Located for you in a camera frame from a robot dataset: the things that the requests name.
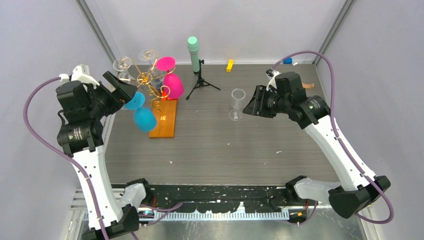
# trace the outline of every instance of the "wooden base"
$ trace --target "wooden base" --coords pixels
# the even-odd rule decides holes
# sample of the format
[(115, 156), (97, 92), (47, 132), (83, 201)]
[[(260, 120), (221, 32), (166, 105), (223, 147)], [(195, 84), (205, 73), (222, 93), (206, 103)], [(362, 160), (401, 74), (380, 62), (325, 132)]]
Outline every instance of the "wooden base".
[(175, 134), (175, 121), (177, 118), (178, 100), (159, 101), (159, 111), (153, 108), (153, 114), (157, 119), (157, 126), (148, 133), (151, 139), (173, 139)]

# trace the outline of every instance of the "green microphone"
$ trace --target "green microphone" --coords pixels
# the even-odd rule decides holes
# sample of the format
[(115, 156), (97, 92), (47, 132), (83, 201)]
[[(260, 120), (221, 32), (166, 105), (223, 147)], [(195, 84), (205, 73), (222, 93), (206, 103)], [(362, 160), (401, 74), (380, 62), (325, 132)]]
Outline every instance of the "green microphone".
[(199, 42), (195, 36), (191, 36), (187, 40), (188, 51), (190, 52), (191, 65), (193, 66), (193, 72), (197, 73), (200, 71), (199, 63)]

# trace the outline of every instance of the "white wall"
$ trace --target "white wall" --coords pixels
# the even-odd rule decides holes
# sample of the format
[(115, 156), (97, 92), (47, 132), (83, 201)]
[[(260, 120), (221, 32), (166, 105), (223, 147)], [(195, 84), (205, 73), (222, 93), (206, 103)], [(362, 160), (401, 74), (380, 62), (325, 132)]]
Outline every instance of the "white wall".
[[(326, 56), (335, 70), (335, 117), (357, 153), (392, 184), (394, 220), (381, 239), (422, 239), (424, 2), (357, 1)], [(318, 66), (330, 94), (330, 74)], [(379, 199), (376, 219), (388, 209)]]
[[(35, 87), (79, 63), (98, 79), (112, 65), (73, 0), (2, 1), (0, 33), (0, 238), (60, 240), (78, 180), (28, 132), (23, 106)], [(57, 147), (58, 85), (43, 89), (29, 112), (36, 131)]]
[[(319, 50), (344, 0), (87, 0), (116, 55), (157, 50), (189, 63), (196, 36), (208, 63), (275, 63)], [(312, 55), (295, 57), (312, 62)]]

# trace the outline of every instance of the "microphone stand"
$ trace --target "microphone stand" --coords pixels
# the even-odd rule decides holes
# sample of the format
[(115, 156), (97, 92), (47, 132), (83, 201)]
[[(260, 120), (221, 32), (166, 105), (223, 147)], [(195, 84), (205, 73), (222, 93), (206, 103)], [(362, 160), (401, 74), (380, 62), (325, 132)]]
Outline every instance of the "microphone stand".
[(214, 87), (218, 90), (221, 90), (221, 88), (210, 84), (209, 82), (205, 81), (202, 77), (202, 64), (205, 64), (205, 60), (200, 60), (199, 59), (199, 71), (193, 71), (194, 75), (197, 76), (197, 81), (196, 81), (196, 85), (193, 87), (193, 89), (191, 90), (190, 94), (185, 98), (186, 100), (189, 100), (190, 95), (193, 93), (193, 91), (195, 89), (199, 89), (199, 88), (203, 88), (203, 87), (207, 87), (207, 86), (211, 86)]

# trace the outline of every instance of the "gray wood surface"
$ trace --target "gray wood surface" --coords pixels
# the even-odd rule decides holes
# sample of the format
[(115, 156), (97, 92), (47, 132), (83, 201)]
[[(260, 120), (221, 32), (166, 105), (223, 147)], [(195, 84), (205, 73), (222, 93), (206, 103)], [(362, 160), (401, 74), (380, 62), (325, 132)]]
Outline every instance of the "gray wood surface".
[[(152, 184), (283, 185), (306, 175), (337, 182), (318, 145), (287, 115), (229, 118), (232, 90), (243, 89), (247, 104), (255, 86), (268, 83), (268, 68), (270, 65), (234, 65), (229, 73), (225, 65), (203, 65), (203, 78), (221, 90), (210, 86), (196, 89), (186, 100), (196, 79), (191, 65), (178, 65), (175, 73), (185, 92), (178, 100), (175, 138), (149, 139), (147, 132), (135, 126), (133, 111), (120, 110), (106, 151), (110, 181), (146, 178)], [(308, 96), (323, 96), (314, 65), (281, 65), (277, 70), (297, 72), (304, 83), (315, 83), (314, 90), (307, 90)]]

